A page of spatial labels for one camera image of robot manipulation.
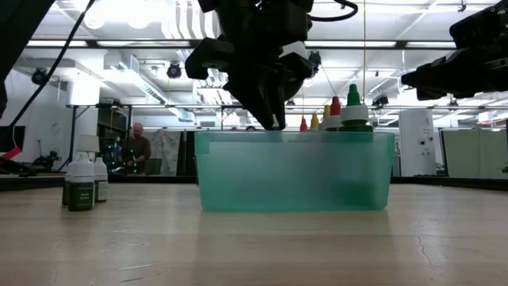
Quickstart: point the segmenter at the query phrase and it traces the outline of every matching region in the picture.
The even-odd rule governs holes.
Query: table surface
[[[508,285],[508,193],[394,185],[385,211],[203,212],[194,185],[0,193],[1,285]]]

